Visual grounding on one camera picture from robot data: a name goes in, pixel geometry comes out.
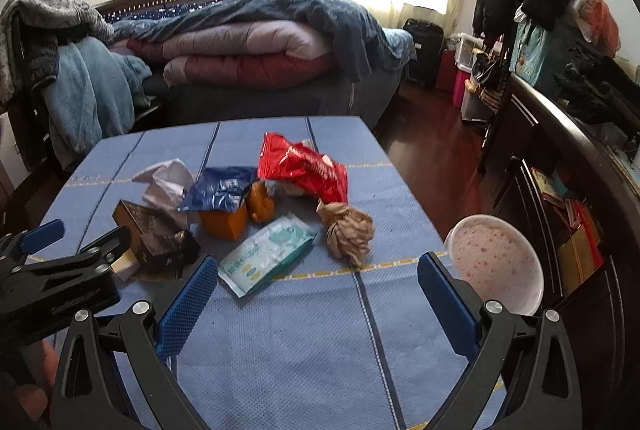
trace gray fuzzy blanket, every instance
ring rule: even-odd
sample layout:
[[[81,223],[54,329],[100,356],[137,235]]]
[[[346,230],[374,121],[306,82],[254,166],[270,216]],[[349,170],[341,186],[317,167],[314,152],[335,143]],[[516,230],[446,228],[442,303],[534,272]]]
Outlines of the gray fuzzy blanket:
[[[44,29],[64,29],[80,24],[89,26],[89,35],[108,42],[113,26],[82,0],[8,0],[0,14],[0,114],[16,89],[22,87],[15,66],[12,23],[18,13],[29,26]]]

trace pink bin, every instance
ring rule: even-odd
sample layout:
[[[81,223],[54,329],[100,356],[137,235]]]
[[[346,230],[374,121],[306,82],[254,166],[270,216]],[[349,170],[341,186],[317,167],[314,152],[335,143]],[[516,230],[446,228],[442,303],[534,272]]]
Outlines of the pink bin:
[[[465,82],[471,78],[471,72],[458,69],[456,74],[456,83],[453,86],[453,106],[455,108],[462,107],[462,99],[465,97]]]

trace red plastic wrapper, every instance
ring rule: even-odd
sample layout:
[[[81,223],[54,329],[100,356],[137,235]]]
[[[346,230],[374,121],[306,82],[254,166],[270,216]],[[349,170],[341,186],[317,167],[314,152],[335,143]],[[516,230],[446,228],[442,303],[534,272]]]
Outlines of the red plastic wrapper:
[[[258,177],[295,184],[325,203],[347,202],[347,171],[343,165],[302,143],[290,143],[275,132],[264,135]]]

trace black suitcase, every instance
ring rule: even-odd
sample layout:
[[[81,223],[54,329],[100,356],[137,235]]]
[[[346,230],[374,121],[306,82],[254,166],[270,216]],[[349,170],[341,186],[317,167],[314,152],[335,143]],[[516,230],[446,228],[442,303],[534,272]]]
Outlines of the black suitcase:
[[[444,48],[443,29],[431,22],[415,18],[407,20],[402,29],[414,37],[417,54],[417,60],[409,60],[406,79],[419,82],[425,87],[434,87]]]

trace table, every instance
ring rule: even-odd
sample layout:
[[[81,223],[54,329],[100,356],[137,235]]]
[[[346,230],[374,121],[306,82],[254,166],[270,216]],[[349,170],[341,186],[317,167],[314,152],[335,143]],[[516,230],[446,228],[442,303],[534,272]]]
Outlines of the table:
[[[287,198],[319,230],[312,250],[284,276],[241,300],[215,289],[172,373],[212,429],[413,429],[435,414],[466,367],[453,353],[424,297],[416,265],[442,240],[409,188],[359,118],[269,118],[197,124],[101,141],[78,167],[43,222],[60,218],[66,236],[36,257],[74,254],[115,227],[120,199],[141,201],[131,177],[180,158],[197,176],[205,166],[256,165],[265,132],[311,139],[347,167],[349,200],[374,219],[367,264],[352,272],[330,256],[312,198]],[[246,230],[246,235],[257,231]],[[198,232],[204,252],[224,257],[235,243]],[[451,260],[444,264],[453,272]],[[103,313],[152,299],[159,282],[130,282]],[[56,337],[62,347],[63,334]],[[157,428],[125,356],[118,357],[140,420]],[[497,385],[477,428],[504,399]]]

